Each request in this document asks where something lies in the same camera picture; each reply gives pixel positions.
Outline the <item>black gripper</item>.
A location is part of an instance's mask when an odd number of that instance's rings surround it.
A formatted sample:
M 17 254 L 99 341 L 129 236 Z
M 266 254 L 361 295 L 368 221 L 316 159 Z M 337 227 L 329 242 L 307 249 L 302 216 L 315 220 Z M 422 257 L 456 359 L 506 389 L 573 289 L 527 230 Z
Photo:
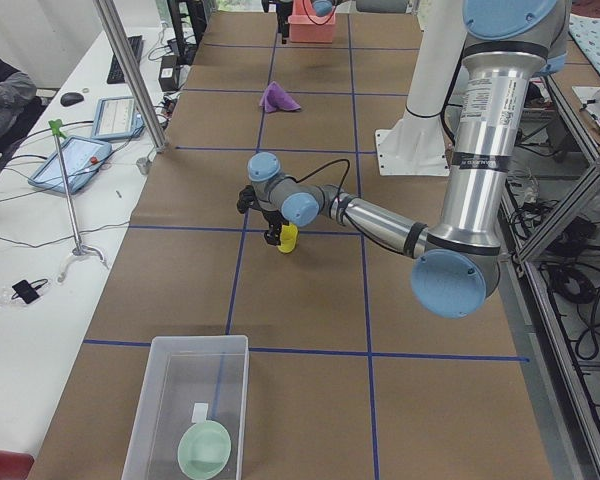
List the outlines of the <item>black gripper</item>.
M 268 229 L 264 232 L 264 239 L 268 245 L 281 245 L 281 232 L 284 226 L 289 225 L 289 221 L 279 210 L 268 210 L 261 208 L 262 215 L 268 223 Z

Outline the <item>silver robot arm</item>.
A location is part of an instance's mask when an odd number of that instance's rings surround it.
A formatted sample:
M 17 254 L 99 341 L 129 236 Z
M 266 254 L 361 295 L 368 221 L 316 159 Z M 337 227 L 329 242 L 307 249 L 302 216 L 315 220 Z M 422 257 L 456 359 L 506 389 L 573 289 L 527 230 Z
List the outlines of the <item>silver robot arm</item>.
M 342 1 L 263 1 L 268 12 L 274 6 L 277 32 L 283 45 L 330 44 L 336 26 L 336 9 Z
M 434 3 L 404 115 L 377 132 L 376 153 L 384 175 L 448 174 L 436 225 L 295 179 L 268 152 L 248 162 L 239 211 L 263 214 L 272 245 L 286 225 L 328 217 L 413 259 L 411 287 L 429 311 L 476 311 L 500 278 L 495 222 L 528 85 L 564 66 L 570 11 L 567 1 Z

